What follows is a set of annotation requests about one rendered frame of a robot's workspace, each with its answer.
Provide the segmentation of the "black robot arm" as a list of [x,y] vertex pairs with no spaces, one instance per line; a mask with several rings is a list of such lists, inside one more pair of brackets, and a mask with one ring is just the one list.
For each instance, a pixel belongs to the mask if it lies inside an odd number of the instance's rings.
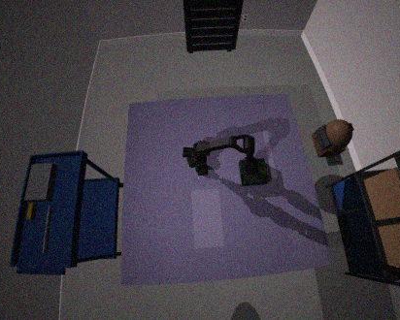
[[[244,148],[237,145],[237,140],[244,139]],[[245,153],[245,167],[246,175],[255,175],[257,173],[257,159],[253,157],[254,154],[254,137],[250,135],[230,136],[229,138],[216,140],[212,142],[199,141],[193,147],[183,148],[183,157],[187,157],[187,164],[190,168],[196,167],[199,160],[204,160],[206,156],[210,156],[210,152],[214,150],[232,147],[238,151]]]

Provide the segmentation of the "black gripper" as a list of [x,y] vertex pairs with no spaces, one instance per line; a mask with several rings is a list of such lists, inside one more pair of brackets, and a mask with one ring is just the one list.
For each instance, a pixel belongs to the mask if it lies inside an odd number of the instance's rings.
[[199,162],[199,166],[197,166],[197,173],[199,176],[205,176],[208,174],[208,168],[205,163],[207,163],[207,156],[204,160],[199,160],[196,158],[197,161]]

